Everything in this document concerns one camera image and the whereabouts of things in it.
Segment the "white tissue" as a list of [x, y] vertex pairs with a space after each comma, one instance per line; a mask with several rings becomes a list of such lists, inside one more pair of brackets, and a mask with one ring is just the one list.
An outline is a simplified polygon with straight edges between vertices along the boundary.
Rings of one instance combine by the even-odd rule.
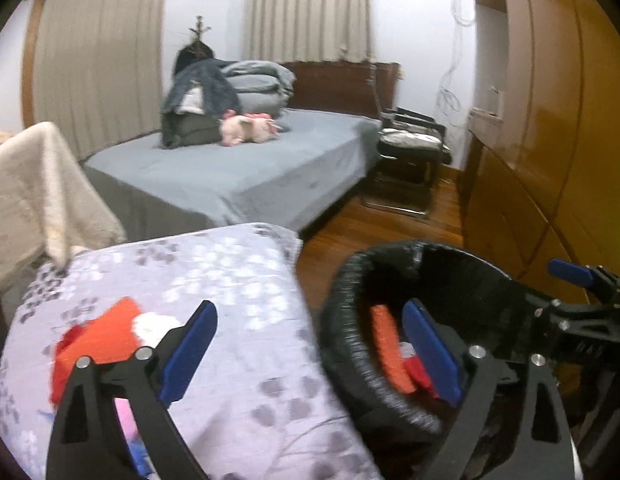
[[137, 315], [132, 322], [132, 330], [138, 342], [151, 348], [156, 348], [170, 330], [181, 326], [182, 323], [174, 316], [154, 312]]

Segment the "orange foam net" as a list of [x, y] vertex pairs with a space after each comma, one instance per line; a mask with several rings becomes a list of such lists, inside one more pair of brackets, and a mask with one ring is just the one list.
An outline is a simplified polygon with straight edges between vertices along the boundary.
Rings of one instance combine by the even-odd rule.
[[403, 364], [395, 318], [383, 304], [371, 309], [372, 332], [377, 356], [389, 384], [402, 394], [412, 394], [415, 385]]
[[57, 408], [75, 362], [89, 356], [95, 363], [126, 360], [140, 346], [132, 330], [135, 316], [142, 314], [138, 304], [128, 297], [120, 299], [98, 318], [81, 323], [84, 333], [59, 356], [52, 355], [49, 402]]

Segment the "pink face mask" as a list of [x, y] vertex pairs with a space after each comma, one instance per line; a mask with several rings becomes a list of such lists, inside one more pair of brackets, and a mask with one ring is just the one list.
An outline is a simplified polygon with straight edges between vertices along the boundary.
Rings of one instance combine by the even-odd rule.
[[127, 441], [135, 440], [138, 436], [138, 429], [130, 402], [127, 399], [116, 398], [114, 399], [114, 406], [125, 439]]

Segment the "blue plastic bag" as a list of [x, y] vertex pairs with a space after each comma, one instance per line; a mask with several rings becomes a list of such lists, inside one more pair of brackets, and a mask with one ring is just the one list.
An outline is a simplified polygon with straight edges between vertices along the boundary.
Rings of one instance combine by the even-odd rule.
[[150, 465], [149, 455], [146, 451], [144, 443], [142, 443], [142, 439], [136, 437], [133, 440], [128, 441], [127, 446], [137, 474], [144, 479], [149, 479], [152, 475], [152, 468]]

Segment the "red sock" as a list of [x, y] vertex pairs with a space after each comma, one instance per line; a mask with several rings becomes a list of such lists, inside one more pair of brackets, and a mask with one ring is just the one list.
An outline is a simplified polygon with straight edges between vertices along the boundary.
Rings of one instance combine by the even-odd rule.
[[404, 359], [403, 367], [417, 392], [424, 392], [432, 398], [438, 398], [433, 382], [418, 356], [410, 356], [410, 358]]

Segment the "red plastic bag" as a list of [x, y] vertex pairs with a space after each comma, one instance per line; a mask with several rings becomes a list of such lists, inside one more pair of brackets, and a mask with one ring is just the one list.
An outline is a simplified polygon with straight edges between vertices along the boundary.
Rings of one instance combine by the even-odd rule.
[[85, 326], [82, 324], [74, 324], [66, 330], [55, 345], [54, 356], [59, 356], [64, 349], [73, 344], [84, 333], [84, 330]]

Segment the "black lined trash bin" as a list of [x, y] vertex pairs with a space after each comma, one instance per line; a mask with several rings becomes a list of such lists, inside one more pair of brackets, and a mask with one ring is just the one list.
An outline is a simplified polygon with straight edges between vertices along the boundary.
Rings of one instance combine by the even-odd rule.
[[[467, 347], [501, 359], [521, 356], [534, 311], [550, 302], [459, 248], [427, 240], [377, 245], [346, 258], [334, 275], [319, 317], [319, 354], [364, 437], [431, 441], [463, 400]], [[378, 306], [423, 362], [434, 398], [389, 382], [374, 340]]]

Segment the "grey floral quilt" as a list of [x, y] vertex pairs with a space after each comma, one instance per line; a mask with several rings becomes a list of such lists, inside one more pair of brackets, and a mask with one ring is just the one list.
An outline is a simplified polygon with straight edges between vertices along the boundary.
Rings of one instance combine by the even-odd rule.
[[0, 357], [32, 479], [375, 479], [319, 362], [298, 235], [247, 223], [43, 263]]

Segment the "brown wooden wardrobe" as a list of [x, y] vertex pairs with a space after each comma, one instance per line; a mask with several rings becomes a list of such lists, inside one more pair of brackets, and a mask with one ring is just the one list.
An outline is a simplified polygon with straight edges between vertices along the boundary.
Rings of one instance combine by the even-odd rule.
[[476, 0], [467, 248], [569, 302], [564, 259], [620, 275], [620, 15], [610, 0]]

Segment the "black metal chair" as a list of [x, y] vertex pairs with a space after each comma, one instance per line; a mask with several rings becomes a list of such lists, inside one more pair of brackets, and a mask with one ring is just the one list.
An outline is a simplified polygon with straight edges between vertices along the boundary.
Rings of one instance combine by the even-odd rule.
[[435, 118], [405, 107], [381, 104], [378, 68], [369, 66], [380, 119], [377, 160], [365, 178], [361, 203], [372, 209], [426, 218], [435, 198], [440, 170], [452, 162], [447, 128]]

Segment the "beige quilt over chair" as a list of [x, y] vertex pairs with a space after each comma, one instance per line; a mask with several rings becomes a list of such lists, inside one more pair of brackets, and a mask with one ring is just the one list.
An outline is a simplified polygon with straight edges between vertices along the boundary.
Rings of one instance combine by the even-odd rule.
[[62, 270], [80, 249], [124, 240], [55, 124], [40, 122], [0, 144], [0, 292], [41, 255]]

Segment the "bed with grey sheet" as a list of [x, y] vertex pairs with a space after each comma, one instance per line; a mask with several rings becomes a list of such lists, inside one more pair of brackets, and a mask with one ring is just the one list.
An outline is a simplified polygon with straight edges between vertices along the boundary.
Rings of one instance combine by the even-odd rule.
[[289, 110], [267, 143], [160, 148], [159, 134], [92, 156], [90, 183], [129, 240], [265, 222], [305, 230], [374, 166], [380, 123]]

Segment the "pink plush pig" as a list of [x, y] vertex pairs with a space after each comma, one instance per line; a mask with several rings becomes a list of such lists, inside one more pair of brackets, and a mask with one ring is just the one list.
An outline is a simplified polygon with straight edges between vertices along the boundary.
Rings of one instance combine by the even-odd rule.
[[244, 143], [265, 143], [283, 130], [269, 114], [240, 115], [228, 110], [220, 122], [221, 144], [233, 148]]

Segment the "folded grey blanket pile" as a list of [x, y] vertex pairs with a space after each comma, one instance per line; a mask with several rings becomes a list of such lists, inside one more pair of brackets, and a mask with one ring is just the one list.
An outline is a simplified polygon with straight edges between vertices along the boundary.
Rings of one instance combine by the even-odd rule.
[[173, 77], [163, 101], [161, 144], [201, 144], [203, 131], [220, 125], [231, 110], [278, 118], [293, 96], [295, 82], [289, 68], [272, 61], [206, 58], [191, 63]]

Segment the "dark wooden headboard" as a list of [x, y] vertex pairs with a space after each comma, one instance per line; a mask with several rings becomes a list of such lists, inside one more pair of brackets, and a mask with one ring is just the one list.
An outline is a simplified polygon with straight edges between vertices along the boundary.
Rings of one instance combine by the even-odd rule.
[[378, 118], [395, 107], [399, 63], [293, 62], [290, 108]]

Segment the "wooden coat stand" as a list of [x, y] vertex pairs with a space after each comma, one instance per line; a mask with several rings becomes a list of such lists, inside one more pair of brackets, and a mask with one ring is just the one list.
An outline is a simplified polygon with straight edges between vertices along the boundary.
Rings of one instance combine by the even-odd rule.
[[203, 24], [203, 17], [196, 16], [196, 24], [189, 29], [191, 32], [191, 41], [184, 46], [176, 55], [173, 65], [173, 76], [183, 72], [189, 65], [197, 63], [208, 58], [214, 58], [213, 50], [203, 42], [203, 35], [209, 32], [210, 28]]

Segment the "left beige curtain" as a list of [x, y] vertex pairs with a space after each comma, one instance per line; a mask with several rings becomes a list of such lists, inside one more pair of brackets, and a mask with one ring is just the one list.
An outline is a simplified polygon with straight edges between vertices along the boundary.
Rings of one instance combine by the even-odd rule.
[[165, 0], [46, 0], [33, 67], [33, 114], [77, 159], [160, 127]]

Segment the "beige curtain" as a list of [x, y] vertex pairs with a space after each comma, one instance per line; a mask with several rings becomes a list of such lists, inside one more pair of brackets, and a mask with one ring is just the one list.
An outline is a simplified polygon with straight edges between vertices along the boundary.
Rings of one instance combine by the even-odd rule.
[[244, 56], [276, 63], [373, 58], [371, 0], [247, 0]]
[[77, 159], [160, 127], [165, 0], [46, 0], [33, 67], [33, 114]]

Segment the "right beige curtain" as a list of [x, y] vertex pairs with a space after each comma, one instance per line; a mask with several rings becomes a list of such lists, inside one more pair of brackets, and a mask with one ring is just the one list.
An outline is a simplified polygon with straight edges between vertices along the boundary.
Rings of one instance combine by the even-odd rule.
[[276, 63], [373, 58], [371, 0], [247, 0], [244, 56]]

